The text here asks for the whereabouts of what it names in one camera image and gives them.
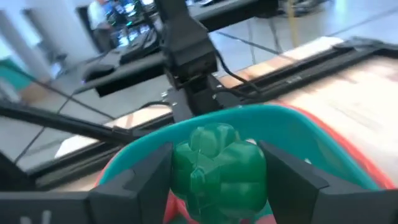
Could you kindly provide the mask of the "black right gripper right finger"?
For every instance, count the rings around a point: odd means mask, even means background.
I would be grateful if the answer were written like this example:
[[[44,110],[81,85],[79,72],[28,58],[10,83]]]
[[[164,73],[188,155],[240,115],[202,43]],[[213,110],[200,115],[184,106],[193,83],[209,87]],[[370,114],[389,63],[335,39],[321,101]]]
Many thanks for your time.
[[[264,141],[269,203],[277,223],[377,223],[370,191]]]

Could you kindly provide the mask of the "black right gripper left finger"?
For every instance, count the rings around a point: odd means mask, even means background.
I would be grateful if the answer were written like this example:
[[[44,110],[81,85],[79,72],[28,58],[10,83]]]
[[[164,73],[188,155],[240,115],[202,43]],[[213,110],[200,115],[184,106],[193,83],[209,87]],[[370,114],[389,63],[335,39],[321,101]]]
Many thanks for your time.
[[[113,157],[103,168],[88,200],[94,224],[162,223],[172,171],[173,144],[167,142],[110,179]]]

